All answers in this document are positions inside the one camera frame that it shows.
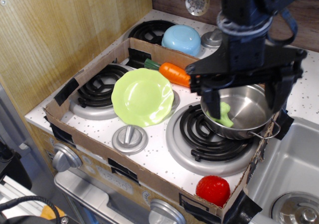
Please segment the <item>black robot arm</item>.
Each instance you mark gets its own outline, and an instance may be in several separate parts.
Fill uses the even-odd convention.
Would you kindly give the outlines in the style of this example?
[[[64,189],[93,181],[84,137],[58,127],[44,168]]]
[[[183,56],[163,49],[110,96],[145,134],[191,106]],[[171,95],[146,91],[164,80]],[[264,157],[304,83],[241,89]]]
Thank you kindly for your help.
[[[294,1],[221,0],[220,47],[186,67],[191,91],[202,97],[212,117],[221,116],[221,89],[245,85],[264,84],[272,113],[284,106],[307,56],[305,50],[290,47],[298,32],[288,10]]]

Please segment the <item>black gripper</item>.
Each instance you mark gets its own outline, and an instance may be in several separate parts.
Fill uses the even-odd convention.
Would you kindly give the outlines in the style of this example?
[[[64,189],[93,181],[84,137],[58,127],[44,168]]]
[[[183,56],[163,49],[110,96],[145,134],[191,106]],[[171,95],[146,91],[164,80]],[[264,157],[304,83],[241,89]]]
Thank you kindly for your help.
[[[302,77],[303,49],[267,45],[263,38],[249,42],[224,37],[211,55],[186,67],[190,90],[201,96],[213,118],[220,119],[221,85],[265,84],[266,102],[277,113],[287,102],[297,79]]]

